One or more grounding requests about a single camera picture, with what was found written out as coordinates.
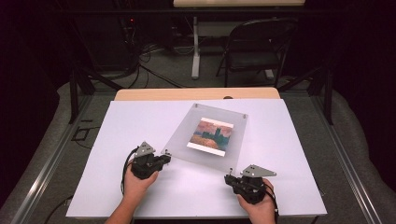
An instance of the white tabletop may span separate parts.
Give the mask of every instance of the white tabletop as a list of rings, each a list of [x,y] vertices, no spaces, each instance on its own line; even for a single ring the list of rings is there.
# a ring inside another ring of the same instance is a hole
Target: white tabletop
[[[174,7],[298,7],[305,0],[174,0]]]
[[[281,216],[325,215],[326,208],[305,158],[289,111],[280,99],[112,102],[92,148],[67,217],[109,217],[121,200],[122,166],[143,141],[164,148],[192,104],[248,114],[238,160],[275,171]],[[246,217],[223,172],[173,158],[165,165],[136,218]]]

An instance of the black curtain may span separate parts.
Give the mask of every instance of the black curtain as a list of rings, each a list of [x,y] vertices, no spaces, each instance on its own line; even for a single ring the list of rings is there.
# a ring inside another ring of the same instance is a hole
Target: black curtain
[[[59,103],[70,66],[37,1],[0,3],[0,205],[18,183]]]
[[[396,5],[376,1],[335,71],[334,88],[364,130],[370,159],[396,191]]]

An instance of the black chair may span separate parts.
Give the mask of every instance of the black chair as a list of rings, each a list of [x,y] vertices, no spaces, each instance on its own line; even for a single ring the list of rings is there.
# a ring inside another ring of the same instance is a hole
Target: black chair
[[[276,87],[297,20],[291,18],[247,21],[230,33],[216,76],[225,61],[224,87],[228,73],[275,69]]]

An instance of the handheld controller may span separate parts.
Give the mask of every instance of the handheld controller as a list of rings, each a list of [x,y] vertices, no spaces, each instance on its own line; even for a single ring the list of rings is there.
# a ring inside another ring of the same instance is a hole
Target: handheld controller
[[[265,194],[268,194],[268,186],[262,182],[262,176],[276,175],[276,173],[257,165],[249,165],[241,175],[242,177],[235,177],[230,172],[224,176],[225,183],[233,187],[234,194],[240,194],[248,203],[255,204],[261,202]]]
[[[155,150],[147,142],[143,142],[137,149],[136,155],[132,162],[132,173],[140,179],[149,178],[155,171],[161,171],[163,165],[171,161],[169,153],[165,155],[154,156]]]

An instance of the gray carpet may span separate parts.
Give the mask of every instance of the gray carpet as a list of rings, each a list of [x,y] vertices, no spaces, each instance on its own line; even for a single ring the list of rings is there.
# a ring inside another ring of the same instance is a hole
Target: gray carpet
[[[186,87],[221,87],[223,77],[214,77],[219,65],[218,55],[202,57],[201,76],[198,80],[191,80],[191,55],[174,54],[167,51],[156,51],[150,55],[148,63],[151,70],[173,79]],[[115,80],[123,87],[128,87],[134,80],[135,75]],[[247,76],[233,76],[230,85],[247,84],[250,82],[267,82],[263,75],[248,74]],[[72,195],[82,175],[85,162],[90,154],[90,147],[94,143],[109,102],[114,98],[115,92],[100,82],[94,81],[98,92],[88,98],[80,96],[80,100],[88,99],[89,105],[75,126],[67,124],[70,117],[70,104],[68,85],[59,89],[61,102],[53,122],[44,136],[42,144],[28,166],[20,183],[14,189],[6,204],[0,210],[0,222],[10,223],[20,208],[30,187],[38,177],[41,168],[51,157],[55,148],[59,146],[60,139],[67,128],[89,129],[84,141],[72,141],[67,139],[64,145],[64,154],[60,160],[50,182],[46,186],[38,203],[32,208],[27,223],[44,223],[46,217],[55,206],[68,196]],[[140,77],[133,88],[174,88],[173,85],[162,79],[141,71]],[[296,92],[282,93],[290,111],[297,134],[303,145],[304,153],[308,159],[318,186],[325,193],[323,201],[328,210],[328,215],[320,217],[317,223],[367,223],[361,206],[356,199],[355,193],[350,187],[345,171],[340,166],[340,161],[335,153],[336,148],[332,138],[326,129],[325,122],[321,118],[320,111],[315,108],[312,97],[306,95],[303,90],[305,83],[297,86]],[[347,106],[342,96],[335,93],[333,98],[333,122],[340,140],[356,168],[359,177],[368,194],[371,196],[373,205],[381,217],[383,223],[396,223],[396,216],[392,210],[396,207],[395,193],[383,184],[374,166],[368,160],[367,145],[359,122]],[[49,223],[103,223],[97,220],[76,220],[66,218],[67,206],[61,206],[52,215]],[[310,217],[282,217],[279,223],[310,223]]]

